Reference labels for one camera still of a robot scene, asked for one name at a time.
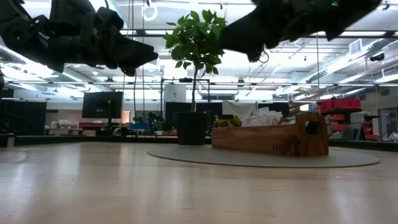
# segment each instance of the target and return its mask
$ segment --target computer monitor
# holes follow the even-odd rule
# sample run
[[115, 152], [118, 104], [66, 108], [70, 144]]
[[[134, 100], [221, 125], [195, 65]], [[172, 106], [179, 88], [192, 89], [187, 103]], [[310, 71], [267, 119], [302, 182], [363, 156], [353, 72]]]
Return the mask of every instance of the computer monitor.
[[82, 118], [121, 118], [123, 92], [85, 93]]

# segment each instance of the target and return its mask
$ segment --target gray round mat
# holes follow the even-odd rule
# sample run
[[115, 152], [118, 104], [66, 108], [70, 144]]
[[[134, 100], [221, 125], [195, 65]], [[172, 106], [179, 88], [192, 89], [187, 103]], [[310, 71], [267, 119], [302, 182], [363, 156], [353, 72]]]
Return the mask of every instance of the gray round mat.
[[328, 156], [287, 157], [212, 149], [211, 146], [170, 145], [148, 150], [148, 154], [164, 159], [205, 164], [249, 167], [334, 168], [378, 164], [380, 159], [369, 154], [329, 148]]

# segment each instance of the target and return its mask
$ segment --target wooden box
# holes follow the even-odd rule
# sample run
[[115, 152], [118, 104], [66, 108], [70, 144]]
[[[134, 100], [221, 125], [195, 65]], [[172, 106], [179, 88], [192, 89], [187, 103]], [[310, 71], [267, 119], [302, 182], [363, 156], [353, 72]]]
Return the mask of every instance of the wooden box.
[[328, 155], [325, 117], [299, 114], [295, 124], [213, 128], [213, 148], [283, 156]]

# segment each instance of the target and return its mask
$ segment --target plant stem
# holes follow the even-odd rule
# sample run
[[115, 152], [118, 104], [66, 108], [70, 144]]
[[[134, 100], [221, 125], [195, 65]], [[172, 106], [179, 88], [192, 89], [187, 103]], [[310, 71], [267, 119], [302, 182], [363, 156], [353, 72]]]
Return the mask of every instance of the plant stem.
[[192, 87], [192, 107], [191, 112], [195, 112], [195, 90], [197, 87], [197, 75], [198, 75], [198, 66], [195, 64], [195, 73], [193, 74], [193, 87]]

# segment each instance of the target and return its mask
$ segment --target wooden floor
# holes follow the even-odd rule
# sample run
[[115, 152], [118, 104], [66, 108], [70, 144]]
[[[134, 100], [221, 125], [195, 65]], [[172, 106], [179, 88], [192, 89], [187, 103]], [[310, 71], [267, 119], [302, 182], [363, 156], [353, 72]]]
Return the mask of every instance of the wooden floor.
[[393, 152], [363, 151], [382, 160], [368, 167], [264, 169], [168, 161], [147, 155], [150, 147], [162, 145], [83, 142], [0, 152], [0, 223], [398, 220]]

